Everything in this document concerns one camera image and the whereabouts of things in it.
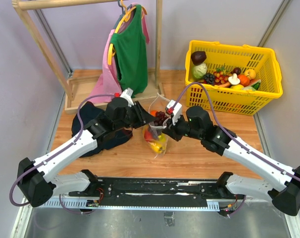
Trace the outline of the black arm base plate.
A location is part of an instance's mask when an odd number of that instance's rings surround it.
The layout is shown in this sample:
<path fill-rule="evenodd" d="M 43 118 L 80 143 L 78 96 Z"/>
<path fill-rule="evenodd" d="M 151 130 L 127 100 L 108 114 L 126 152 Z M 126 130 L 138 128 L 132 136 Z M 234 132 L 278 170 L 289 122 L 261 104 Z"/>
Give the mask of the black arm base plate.
<path fill-rule="evenodd" d="M 210 199 L 242 199 L 217 186 L 215 179 L 181 178 L 97 178 L 96 190 L 91 193 L 73 191 L 75 197 L 98 197 L 106 206 L 137 207 L 203 207 Z"/>

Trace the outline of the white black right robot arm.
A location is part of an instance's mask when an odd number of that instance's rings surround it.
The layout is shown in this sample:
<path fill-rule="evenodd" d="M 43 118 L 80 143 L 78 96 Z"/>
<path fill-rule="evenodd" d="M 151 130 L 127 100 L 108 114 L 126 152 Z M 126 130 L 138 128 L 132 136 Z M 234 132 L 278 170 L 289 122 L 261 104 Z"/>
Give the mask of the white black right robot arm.
<path fill-rule="evenodd" d="M 166 107 L 169 119 L 164 134 L 175 141 L 182 137 L 197 139 L 206 150 L 232 159 L 261 177 L 251 179 L 224 172 L 216 185 L 219 197 L 246 195 L 271 202 L 287 215 L 299 213 L 300 166 L 294 169 L 252 148 L 232 131 L 214 125 L 209 113 L 199 106 L 188 108 L 183 116 L 181 104 L 173 104 L 171 101 Z"/>

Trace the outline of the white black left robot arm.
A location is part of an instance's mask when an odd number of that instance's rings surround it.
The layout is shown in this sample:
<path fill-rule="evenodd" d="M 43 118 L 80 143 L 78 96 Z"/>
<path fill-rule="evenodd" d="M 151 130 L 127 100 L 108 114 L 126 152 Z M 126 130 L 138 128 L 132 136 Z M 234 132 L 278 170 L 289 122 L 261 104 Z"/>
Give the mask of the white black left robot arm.
<path fill-rule="evenodd" d="M 24 158 L 18 164 L 17 180 L 27 199 L 27 204 L 39 207 L 53 196 L 69 192 L 83 192 L 92 196 L 97 192 L 96 177 L 89 170 L 82 170 L 69 176 L 59 172 L 87 153 L 117 146 L 118 136 L 125 136 L 127 128 L 140 128 L 154 121 L 139 102 L 130 104 L 122 97 L 116 97 L 105 110 L 86 102 L 75 117 L 80 127 L 73 137 L 55 150 L 34 160 Z"/>

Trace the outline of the orange fruit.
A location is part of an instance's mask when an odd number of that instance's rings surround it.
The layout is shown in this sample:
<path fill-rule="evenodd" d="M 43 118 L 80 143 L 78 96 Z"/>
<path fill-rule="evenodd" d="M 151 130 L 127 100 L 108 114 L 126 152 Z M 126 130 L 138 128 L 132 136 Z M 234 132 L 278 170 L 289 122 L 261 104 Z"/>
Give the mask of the orange fruit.
<path fill-rule="evenodd" d="M 150 114 L 151 114 L 152 116 L 154 116 L 154 117 L 155 117 L 155 116 L 156 116 L 156 113 L 157 113 L 157 111 L 153 110 L 153 111 L 151 111 L 151 113 L 150 113 Z"/>

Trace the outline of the yellow bell pepper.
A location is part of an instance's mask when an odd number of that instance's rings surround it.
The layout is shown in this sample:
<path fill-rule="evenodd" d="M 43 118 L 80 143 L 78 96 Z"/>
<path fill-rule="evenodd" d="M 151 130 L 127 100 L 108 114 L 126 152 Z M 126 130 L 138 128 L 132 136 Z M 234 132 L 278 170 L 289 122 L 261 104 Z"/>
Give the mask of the yellow bell pepper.
<path fill-rule="evenodd" d="M 165 147 L 162 146 L 160 143 L 150 142 L 150 146 L 151 149 L 157 154 L 161 154 L 165 150 Z"/>
<path fill-rule="evenodd" d="M 166 135 L 165 134 L 160 134 L 158 136 L 158 139 L 157 139 L 160 143 L 165 143 L 166 142 Z"/>

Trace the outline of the clear dotted zip top bag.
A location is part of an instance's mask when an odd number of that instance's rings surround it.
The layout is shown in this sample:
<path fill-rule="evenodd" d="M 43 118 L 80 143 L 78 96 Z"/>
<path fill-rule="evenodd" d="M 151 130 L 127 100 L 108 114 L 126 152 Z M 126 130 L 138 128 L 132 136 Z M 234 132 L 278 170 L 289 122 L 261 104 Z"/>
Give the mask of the clear dotted zip top bag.
<path fill-rule="evenodd" d="M 151 113 L 151 111 L 153 111 L 153 110 L 165 112 L 165 107 L 167 106 L 168 103 L 169 103 L 168 99 L 166 99 L 164 96 L 161 96 L 161 95 L 158 94 L 157 97 L 154 99 L 154 101 L 148 107 L 148 112 Z M 153 138 L 154 138 L 154 140 L 150 141 L 150 142 L 160 143 L 157 139 L 158 139 L 158 136 L 163 133 L 163 129 L 166 126 L 167 120 L 163 123 L 163 126 L 154 126 L 154 122 L 151 122 L 150 124 L 147 124 L 146 126 L 144 126 L 143 130 L 142 130 L 143 139 L 144 139 L 145 130 L 148 130 L 148 131 L 152 132 Z M 147 141 L 145 141 L 145 142 L 151 148 L 150 142 L 147 142 Z M 165 154 L 166 147 L 167 147 L 167 142 L 168 142 L 168 136 L 166 135 L 166 142 L 165 143 L 160 143 L 162 146 L 165 147 L 164 152 L 162 152 L 161 154 L 157 154 L 152 150 L 153 153 L 154 153 L 154 158 L 162 157 Z"/>

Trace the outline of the purple grape bunch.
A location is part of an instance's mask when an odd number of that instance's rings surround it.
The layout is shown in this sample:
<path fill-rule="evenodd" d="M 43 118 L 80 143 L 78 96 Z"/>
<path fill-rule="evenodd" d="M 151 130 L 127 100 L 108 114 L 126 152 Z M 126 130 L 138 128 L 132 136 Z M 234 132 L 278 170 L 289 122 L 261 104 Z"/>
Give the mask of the purple grape bunch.
<path fill-rule="evenodd" d="M 154 126 L 163 126 L 163 123 L 168 119 L 167 114 L 162 111 L 155 111 L 154 116 Z"/>

